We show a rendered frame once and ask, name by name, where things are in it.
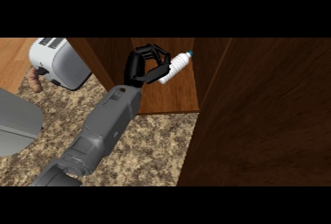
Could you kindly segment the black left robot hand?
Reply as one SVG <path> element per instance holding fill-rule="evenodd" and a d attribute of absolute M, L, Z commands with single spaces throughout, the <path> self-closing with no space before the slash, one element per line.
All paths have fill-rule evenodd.
<path fill-rule="evenodd" d="M 144 72 L 144 61 L 155 60 L 157 66 Z M 124 69 L 124 84 L 140 88 L 144 83 L 150 84 L 169 72 L 171 54 L 156 45 L 146 44 L 137 47 L 128 54 Z"/>

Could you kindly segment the clear water bottle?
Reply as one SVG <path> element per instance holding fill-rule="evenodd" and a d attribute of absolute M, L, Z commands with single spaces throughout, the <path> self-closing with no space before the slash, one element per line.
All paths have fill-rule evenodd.
<path fill-rule="evenodd" d="M 181 52 L 169 61 L 169 72 L 157 79 L 159 84 L 165 84 L 180 70 L 189 65 L 191 51 Z"/>

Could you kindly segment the wooden cabinet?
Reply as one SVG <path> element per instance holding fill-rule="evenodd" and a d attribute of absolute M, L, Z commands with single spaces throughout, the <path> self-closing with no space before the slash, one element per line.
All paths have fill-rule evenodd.
<path fill-rule="evenodd" d="M 141 88 L 143 115 L 191 113 L 200 109 L 218 70 L 228 38 L 70 38 L 67 43 L 104 89 L 124 83 L 126 57 L 135 47 L 153 44 L 171 55 L 193 52 L 189 65 L 163 84 Z"/>

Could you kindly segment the wooden cabinet door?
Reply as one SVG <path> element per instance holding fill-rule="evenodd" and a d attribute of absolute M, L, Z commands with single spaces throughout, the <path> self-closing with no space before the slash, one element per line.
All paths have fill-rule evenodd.
<path fill-rule="evenodd" d="M 231 40 L 178 183 L 331 186 L 331 38 Z"/>

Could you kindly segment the silver toaster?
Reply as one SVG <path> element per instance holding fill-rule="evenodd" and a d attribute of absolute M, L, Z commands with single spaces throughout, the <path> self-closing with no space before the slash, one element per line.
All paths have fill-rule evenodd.
<path fill-rule="evenodd" d="M 91 75 L 88 66 L 64 38 L 38 38 L 29 47 L 27 59 L 35 73 L 76 91 Z"/>

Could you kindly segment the brown croissant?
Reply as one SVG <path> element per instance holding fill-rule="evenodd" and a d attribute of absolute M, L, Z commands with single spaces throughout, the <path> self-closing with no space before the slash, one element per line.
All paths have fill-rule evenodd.
<path fill-rule="evenodd" d="M 38 80 L 36 70 L 33 68 L 29 69 L 26 73 L 27 78 L 27 86 L 32 89 L 35 93 L 39 93 L 42 91 L 41 82 Z"/>

